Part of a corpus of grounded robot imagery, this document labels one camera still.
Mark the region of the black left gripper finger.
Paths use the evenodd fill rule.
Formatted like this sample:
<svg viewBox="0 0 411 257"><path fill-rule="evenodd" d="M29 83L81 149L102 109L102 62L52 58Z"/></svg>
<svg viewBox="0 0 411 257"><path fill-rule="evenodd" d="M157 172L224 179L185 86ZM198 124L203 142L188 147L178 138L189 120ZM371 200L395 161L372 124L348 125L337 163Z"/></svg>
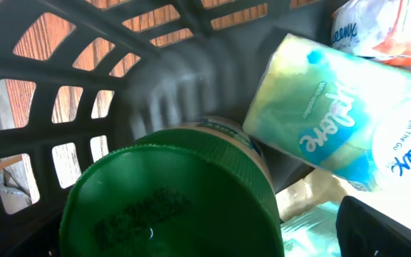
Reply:
<svg viewBox="0 0 411 257"><path fill-rule="evenodd" d="M342 200L335 227L343 257L411 257L411 229L352 196Z"/></svg>

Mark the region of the teal tissue pack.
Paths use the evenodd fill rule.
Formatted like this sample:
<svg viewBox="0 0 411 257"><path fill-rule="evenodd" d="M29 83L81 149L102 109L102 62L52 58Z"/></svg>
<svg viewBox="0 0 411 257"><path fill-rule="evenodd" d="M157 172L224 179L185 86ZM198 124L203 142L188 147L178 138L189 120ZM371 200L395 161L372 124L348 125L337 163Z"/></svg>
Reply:
<svg viewBox="0 0 411 257"><path fill-rule="evenodd" d="M282 223L285 257L341 257L336 230L339 206L329 201Z"/></svg>

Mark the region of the beige plastic pouch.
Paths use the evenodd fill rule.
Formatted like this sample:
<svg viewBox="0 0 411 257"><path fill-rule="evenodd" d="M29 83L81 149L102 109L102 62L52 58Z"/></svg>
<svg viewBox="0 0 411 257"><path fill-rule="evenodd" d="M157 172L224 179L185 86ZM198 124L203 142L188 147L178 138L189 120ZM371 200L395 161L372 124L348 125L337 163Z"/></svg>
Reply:
<svg viewBox="0 0 411 257"><path fill-rule="evenodd" d="M345 179L329 171L315 169L275 195L279 217L288 221L328 201L340 203L352 190Z"/></svg>

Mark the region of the green lid jar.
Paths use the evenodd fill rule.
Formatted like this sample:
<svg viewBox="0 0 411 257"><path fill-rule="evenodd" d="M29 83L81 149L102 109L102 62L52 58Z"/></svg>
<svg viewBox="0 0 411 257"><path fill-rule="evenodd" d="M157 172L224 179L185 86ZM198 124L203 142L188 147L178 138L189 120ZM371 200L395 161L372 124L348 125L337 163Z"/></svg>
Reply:
<svg viewBox="0 0 411 257"><path fill-rule="evenodd" d="M68 196L62 256L282 256L273 182L242 128L205 116L89 166Z"/></svg>

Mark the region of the orange white tissue pack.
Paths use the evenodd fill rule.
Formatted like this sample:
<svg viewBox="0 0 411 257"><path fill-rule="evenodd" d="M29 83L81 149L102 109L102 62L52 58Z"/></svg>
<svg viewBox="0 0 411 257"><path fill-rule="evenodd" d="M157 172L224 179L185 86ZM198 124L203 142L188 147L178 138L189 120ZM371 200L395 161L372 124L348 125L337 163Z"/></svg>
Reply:
<svg viewBox="0 0 411 257"><path fill-rule="evenodd" d="M332 15L334 49L411 66L411 0L351 0Z"/></svg>

